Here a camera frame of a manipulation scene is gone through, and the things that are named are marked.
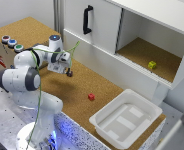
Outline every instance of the yellow cube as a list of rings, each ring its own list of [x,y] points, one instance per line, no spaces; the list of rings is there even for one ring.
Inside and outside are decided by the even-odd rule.
[[[151,69],[154,69],[156,67],[156,65],[157,65],[156,62],[151,61],[151,62],[149,62],[148,67]]]

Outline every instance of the cabinet door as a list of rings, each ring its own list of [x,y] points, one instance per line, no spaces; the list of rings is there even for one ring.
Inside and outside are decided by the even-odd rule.
[[[88,5],[88,28],[83,34],[83,15]],[[65,29],[109,53],[114,54],[122,9],[104,0],[66,0]]]

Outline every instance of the white wall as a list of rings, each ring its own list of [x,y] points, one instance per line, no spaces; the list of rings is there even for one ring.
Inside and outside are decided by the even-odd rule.
[[[29,16],[54,29],[53,0],[0,0],[0,27]]]
[[[169,90],[165,102],[184,112],[184,80],[175,89]]]

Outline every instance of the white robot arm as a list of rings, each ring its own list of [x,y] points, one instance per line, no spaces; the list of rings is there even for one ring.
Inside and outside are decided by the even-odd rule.
[[[18,106],[29,109],[38,107],[39,91],[37,89],[40,86],[41,79],[36,63],[40,67],[43,61],[48,62],[48,70],[57,73],[65,73],[66,68],[70,68],[70,53],[63,50],[60,36],[50,36],[49,47],[37,45],[17,54],[14,58],[15,69],[0,71],[0,87],[12,93],[13,100]],[[57,140],[50,139],[50,137],[53,136],[55,130],[54,114],[61,112],[62,108],[63,102],[59,98],[44,92],[42,93],[39,117],[28,150],[58,149]],[[27,146],[23,145],[23,143],[25,141],[22,141],[20,146],[17,145],[17,149]]]

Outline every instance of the brown box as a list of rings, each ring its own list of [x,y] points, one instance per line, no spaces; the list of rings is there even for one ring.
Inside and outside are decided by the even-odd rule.
[[[16,55],[13,49],[1,42],[2,36],[9,35],[17,40],[24,48],[32,47],[36,43],[48,45],[50,35],[60,35],[41,22],[28,17],[0,28],[0,70],[14,67],[13,59]]]

